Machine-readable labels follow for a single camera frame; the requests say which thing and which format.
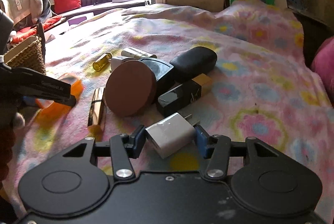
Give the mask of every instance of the wicker basket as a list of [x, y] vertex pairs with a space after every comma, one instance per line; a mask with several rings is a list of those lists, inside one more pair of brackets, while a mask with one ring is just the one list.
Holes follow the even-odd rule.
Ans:
[[30, 36], [4, 55], [5, 63], [10, 67], [26, 67], [46, 74], [42, 55], [41, 38]]

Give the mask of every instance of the silver screw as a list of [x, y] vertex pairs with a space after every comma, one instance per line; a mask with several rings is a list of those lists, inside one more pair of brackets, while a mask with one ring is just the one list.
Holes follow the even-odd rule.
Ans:
[[119, 169], [116, 171], [116, 175], [120, 178], [128, 178], [132, 175], [132, 171], [129, 169]]
[[207, 172], [208, 176], [211, 178], [218, 178], [224, 175], [224, 172], [220, 169], [210, 169]]
[[175, 178], [174, 178], [173, 176], [167, 176], [167, 177], [166, 177], [166, 181], [171, 182], [171, 181], [173, 181], [173, 180], [175, 180]]

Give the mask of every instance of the brown round disc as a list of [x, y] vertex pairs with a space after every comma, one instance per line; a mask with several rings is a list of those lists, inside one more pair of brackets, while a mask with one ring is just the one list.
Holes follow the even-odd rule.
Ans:
[[131, 60], [112, 71], [104, 98], [114, 114], [131, 116], [152, 103], [156, 89], [157, 81], [151, 69], [143, 62]]

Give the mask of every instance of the charger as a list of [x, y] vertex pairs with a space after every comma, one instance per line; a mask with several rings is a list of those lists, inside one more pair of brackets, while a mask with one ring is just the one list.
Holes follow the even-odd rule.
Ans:
[[170, 156], [194, 139], [195, 128], [186, 120], [190, 117], [174, 113], [146, 128], [148, 140], [161, 158]]

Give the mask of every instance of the yellow glass bottle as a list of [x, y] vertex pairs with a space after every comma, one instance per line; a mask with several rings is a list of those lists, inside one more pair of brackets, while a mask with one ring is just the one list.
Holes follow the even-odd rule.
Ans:
[[113, 55], [110, 52], [106, 52], [101, 55], [98, 60], [93, 63], [93, 69], [100, 71], [105, 65], [108, 64], [108, 59], [111, 59]]

